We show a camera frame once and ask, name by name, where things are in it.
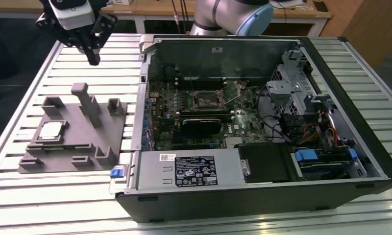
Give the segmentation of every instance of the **warning label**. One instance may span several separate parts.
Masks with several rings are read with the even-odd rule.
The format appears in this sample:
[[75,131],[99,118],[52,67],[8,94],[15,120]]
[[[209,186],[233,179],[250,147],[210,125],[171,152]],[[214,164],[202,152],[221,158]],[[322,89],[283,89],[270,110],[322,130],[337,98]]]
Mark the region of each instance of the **warning label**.
[[175,165],[178,187],[218,185],[214,156],[175,158]]

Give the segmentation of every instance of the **blue latch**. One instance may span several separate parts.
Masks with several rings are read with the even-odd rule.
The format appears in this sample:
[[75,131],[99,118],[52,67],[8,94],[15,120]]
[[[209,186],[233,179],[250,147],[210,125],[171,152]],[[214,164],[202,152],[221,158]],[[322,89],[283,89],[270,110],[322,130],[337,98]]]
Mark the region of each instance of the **blue latch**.
[[297,161],[301,162],[303,160],[318,160],[319,156],[317,155],[317,152],[314,149],[302,149],[297,151],[295,158],[297,158]]
[[125,169],[113,169],[111,170],[111,178],[119,179],[125,177]]
[[350,154],[351,154],[351,156],[353,156],[353,159],[358,158],[358,153],[357,153],[357,151],[355,151],[354,148],[351,148],[351,149],[349,150],[349,152],[350,152]]

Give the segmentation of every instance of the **aluminum table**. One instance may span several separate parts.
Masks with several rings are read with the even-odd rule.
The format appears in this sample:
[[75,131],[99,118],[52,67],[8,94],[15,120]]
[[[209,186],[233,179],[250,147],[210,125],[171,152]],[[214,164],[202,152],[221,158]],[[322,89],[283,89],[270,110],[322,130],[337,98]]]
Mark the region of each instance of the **aluminum table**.
[[[98,67],[90,66],[76,48],[55,44],[0,137],[0,234],[392,234],[392,189],[335,210],[138,224],[110,193],[110,171],[18,173],[44,114],[40,104],[47,95],[59,95],[64,103],[79,102],[71,95],[75,82],[90,84],[98,101],[119,97],[129,103],[121,163],[130,162],[142,66],[139,40],[141,34],[114,34]],[[313,42],[392,156],[391,89],[350,43],[337,38],[313,38]],[[314,78],[326,92],[322,78]]]

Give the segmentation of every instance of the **black computer case side panel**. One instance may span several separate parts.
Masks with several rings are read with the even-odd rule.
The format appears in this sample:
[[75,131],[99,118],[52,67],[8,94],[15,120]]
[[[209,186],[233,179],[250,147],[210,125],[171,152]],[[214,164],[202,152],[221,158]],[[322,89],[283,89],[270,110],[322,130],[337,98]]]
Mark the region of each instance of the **black computer case side panel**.
[[389,181],[295,187],[117,195],[134,221],[163,222],[334,209],[373,194]]
[[[358,133],[386,173],[386,175],[392,179],[392,158],[387,152],[383,144],[381,143],[370,125],[366,122],[366,119],[357,108],[353,100],[350,99],[347,92],[345,91],[342,84],[339,83],[327,63],[325,62],[319,51],[317,50],[310,38],[302,37],[301,41],[303,46],[311,56],[313,62],[318,67],[318,72],[322,74],[329,88],[339,101],[346,115],[350,117],[350,120],[358,130]],[[392,188],[392,183],[385,187],[381,192]]]

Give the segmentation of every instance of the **barcode sticker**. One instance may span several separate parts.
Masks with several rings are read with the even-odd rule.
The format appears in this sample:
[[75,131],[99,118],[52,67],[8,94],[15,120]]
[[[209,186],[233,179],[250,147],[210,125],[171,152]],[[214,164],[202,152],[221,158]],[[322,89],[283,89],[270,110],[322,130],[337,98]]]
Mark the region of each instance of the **barcode sticker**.
[[161,161],[174,161],[177,158],[177,154],[175,153],[162,153],[161,154]]

